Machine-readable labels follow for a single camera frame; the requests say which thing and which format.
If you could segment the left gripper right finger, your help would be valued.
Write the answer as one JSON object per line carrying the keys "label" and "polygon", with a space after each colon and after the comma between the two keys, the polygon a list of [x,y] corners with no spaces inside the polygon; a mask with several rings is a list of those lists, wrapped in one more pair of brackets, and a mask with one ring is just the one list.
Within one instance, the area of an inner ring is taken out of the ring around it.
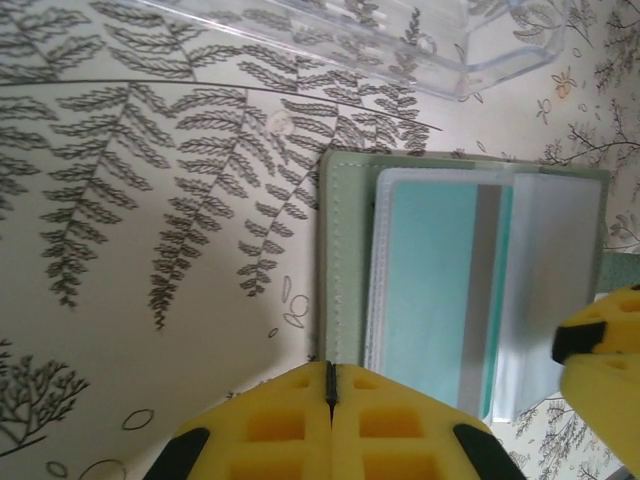
{"label": "left gripper right finger", "polygon": [[481,420],[355,365],[332,366],[334,479],[519,479]]}

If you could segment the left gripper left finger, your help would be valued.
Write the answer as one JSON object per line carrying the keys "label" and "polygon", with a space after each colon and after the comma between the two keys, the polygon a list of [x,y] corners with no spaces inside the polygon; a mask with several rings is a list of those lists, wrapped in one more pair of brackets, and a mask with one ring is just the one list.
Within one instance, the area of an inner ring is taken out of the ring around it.
{"label": "left gripper left finger", "polygon": [[183,424],[158,456],[160,479],[328,479],[327,365],[309,363]]}

